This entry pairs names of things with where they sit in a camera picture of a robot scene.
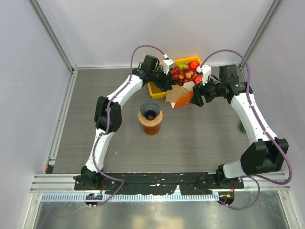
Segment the orange coffee filter box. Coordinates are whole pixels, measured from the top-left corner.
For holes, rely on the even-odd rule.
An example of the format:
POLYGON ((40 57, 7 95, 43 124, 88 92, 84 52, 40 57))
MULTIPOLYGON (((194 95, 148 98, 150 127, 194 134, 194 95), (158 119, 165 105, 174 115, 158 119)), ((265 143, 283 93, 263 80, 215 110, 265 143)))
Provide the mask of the orange coffee filter box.
POLYGON ((185 87, 189 91, 189 93, 181 97, 176 103, 170 103, 171 107, 177 108, 189 104, 191 98, 193 97, 193 86, 195 86, 194 82, 184 83, 183 87, 185 87))

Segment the blue plastic dripper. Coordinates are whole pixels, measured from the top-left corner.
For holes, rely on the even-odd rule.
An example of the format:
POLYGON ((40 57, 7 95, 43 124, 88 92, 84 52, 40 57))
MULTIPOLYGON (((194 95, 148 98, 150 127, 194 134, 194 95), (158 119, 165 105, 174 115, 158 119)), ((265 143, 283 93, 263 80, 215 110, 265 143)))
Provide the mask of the blue plastic dripper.
POLYGON ((145 102, 140 107, 140 112, 148 120, 155 119, 161 111, 160 106, 155 102, 145 102))

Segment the wooden ring collar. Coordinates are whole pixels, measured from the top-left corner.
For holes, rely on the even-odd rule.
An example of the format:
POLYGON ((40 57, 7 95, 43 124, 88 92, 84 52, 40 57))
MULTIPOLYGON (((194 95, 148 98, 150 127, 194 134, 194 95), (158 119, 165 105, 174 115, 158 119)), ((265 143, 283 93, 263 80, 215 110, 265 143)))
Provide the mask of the wooden ring collar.
POLYGON ((159 115, 153 120, 146 119, 144 116, 142 116, 141 112, 139 112, 138 118, 139 118, 140 123, 143 126, 152 128, 152 127, 158 126, 161 123, 161 121, 163 119, 163 112, 160 111, 159 115))

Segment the orange glass carafe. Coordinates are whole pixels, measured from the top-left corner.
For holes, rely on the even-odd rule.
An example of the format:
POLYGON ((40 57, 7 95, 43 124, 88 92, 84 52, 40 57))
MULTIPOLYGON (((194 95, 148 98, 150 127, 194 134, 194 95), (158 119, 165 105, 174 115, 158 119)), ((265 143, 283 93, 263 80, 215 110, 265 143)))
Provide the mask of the orange glass carafe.
POLYGON ((160 126, 154 126, 154 127, 148 127, 148 126, 143 126, 143 130, 147 135, 155 135, 159 132, 160 126))

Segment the brown paper coffee filter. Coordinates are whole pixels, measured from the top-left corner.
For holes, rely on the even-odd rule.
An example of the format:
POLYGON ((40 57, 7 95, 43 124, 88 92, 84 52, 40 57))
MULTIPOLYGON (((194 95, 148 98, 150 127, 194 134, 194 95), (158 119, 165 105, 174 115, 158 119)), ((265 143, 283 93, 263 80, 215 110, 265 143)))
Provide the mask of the brown paper coffee filter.
POLYGON ((189 91, 179 85, 173 85, 172 90, 168 90, 166 94, 165 101, 167 103, 176 103, 181 97, 187 95, 189 91))

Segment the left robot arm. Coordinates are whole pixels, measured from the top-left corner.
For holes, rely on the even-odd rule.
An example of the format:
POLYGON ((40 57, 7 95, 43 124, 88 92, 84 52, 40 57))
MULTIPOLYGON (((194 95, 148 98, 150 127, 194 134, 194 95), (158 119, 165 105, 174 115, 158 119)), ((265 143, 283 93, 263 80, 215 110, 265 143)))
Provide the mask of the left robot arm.
POLYGON ((102 171, 109 143, 122 124, 122 107, 143 86, 153 82, 162 90, 172 89, 171 69, 175 61, 164 56, 162 64, 158 58, 146 55, 136 68, 131 68, 128 78, 107 97, 97 100, 94 122, 95 138, 90 156, 81 168, 81 174, 74 177, 76 190, 96 190, 107 177, 102 171))

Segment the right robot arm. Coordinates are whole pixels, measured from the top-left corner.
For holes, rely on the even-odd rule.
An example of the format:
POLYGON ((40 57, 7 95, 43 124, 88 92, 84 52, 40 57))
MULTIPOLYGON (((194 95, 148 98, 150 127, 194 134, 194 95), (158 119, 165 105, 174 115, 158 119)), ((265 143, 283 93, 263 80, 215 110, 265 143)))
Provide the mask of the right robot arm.
POLYGON ((198 66, 201 80, 193 87, 191 103, 202 107, 216 97, 223 97, 238 114, 249 140, 249 147, 240 159, 220 165, 216 170, 216 184, 226 188, 243 176, 277 172, 282 168, 289 144, 278 138, 259 111, 253 91, 241 82, 236 65, 219 67, 219 77, 212 75, 208 65, 198 66))

